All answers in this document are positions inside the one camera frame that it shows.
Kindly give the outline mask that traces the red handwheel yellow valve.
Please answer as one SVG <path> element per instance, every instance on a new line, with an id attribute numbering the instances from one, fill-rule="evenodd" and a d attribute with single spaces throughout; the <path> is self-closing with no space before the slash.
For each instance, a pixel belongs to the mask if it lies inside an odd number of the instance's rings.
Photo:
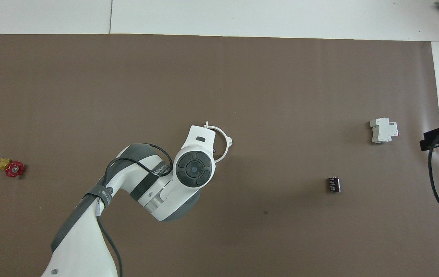
<path id="1" fill-rule="evenodd" d="M 2 170 L 7 177 L 15 178 L 24 173 L 24 163 L 8 158 L 0 159 L 0 170 Z"/>

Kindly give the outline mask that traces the black cylindrical capacitor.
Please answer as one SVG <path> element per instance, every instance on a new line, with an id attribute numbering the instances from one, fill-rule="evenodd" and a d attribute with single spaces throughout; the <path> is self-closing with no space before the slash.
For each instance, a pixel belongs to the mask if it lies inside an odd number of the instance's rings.
<path id="1" fill-rule="evenodd" d="M 330 193 L 341 193 L 341 179 L 339 177 L 330 177 L 327 179 L 327 182 Z"/>

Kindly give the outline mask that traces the white half pipe clamp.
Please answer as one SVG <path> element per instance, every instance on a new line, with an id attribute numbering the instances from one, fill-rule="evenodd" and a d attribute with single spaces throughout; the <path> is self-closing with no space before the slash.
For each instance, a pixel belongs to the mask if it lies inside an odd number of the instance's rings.
<path id="1" fill-rule="evenodd" d="M 224 150 L 224 153 L 218 159 L 214 160 L 215 163 L 218 163 L 218 162 L 220 162 L 221 160 L 223 160 L 227 156 L 227 153 L 230 150 L 230 147 L 232 147 L 232 145 L 233 145 L 233 140 L 221 128 L 213 126 L 213 125 L 210 125 L 209 121 L 205 122 L 204 128 L 207 128 L 209 130 L 213 130 L 215 132 L 220 133 L 223 136 L 223 138 L 225 139 L 225 150 Z"/>

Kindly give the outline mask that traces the white circuit breaker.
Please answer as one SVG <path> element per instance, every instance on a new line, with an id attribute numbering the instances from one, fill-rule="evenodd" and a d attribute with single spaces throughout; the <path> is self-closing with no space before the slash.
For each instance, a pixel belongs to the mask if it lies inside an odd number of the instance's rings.
<path id="1" fill-rule="evenodd" d="M 369 121 L 372 128 L 372 143 L 380 144 L 391 142 L 392 137 L 399 136 L 399 130 L 396 122 L 391 122 L 389 118 L 376 118 Z"/>

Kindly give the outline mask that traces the brown paper table mat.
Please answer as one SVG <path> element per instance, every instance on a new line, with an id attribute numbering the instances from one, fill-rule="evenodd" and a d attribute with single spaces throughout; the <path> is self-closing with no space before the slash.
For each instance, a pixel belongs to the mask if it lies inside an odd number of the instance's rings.
<path id="1" fill-rule="evenodd" d="M 0 277 L 40 277 L 122 149 L 175 156 L 206 121 L 233 146 L 190 212 L 103 212 L 124 276 L 439 277 L 430 43 L 175 35 L 0 35 L 0 159 L 25 165 L 0 170 Z"/>

